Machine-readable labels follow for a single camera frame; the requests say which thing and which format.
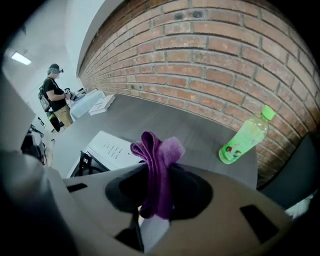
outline black t-shirt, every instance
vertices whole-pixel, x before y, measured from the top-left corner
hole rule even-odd
[[[62,107],[66,106],[67,103],[64,98],[60,99],[60,100],[56,100],[56,101],[49,100],[47,92],[52,91],[52,90],[54,90],[54,94],[56,94],[56,95],[64,94],[64,91],[59,88],[59,86],[57,85],[55,80],[47,77],[43,82],[43,93],[45,93],[45,98],[50,103],[50,106],[51,106],[53,112],[56,112],[59,109],[61,109]]]

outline brick wall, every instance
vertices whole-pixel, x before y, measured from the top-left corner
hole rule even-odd
[[[268,10],[238,0],[125,2],[97,32],[80,79],[89,90],[156,101],[236,131],[271,106],[277,115],[256,146],[261,185],[320,122],[315,61]]]

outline purple cloth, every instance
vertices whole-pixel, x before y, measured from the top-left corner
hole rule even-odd
[[[149,169],[147,196],[140,215],[145,219],[157,215],[168,220],[174,207],[168,169],[182,157],[185,148],[176,137],[162,142],[151,131],[145,131],[141,141],[132,143],[130,148],[135,156],[147,163]]]

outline gray table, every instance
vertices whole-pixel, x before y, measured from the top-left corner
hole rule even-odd
[[[218,151],[233,137],[233,130],[177,108],[119,94],[107,112],[93,116],[86,113],[57,136],[52,167],[65,178],[79,158],[80,150],[99,131],[129,142],[139,141],[144,131],[152,131],[161,140],[175,136],[185,147],[179,163],[227,175],[253,189],[257,186],[254,148],[233,164],[219,160]]]

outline white ceiling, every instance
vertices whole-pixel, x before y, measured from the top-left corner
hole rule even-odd
[[[48,0],[25,22],[26,34],[20,29],[4,53],[3,71],[17,88],[35,72],[46,58],[65,45],[67,0]],[[10,57],[19,52],[32,63],[28,66]]]

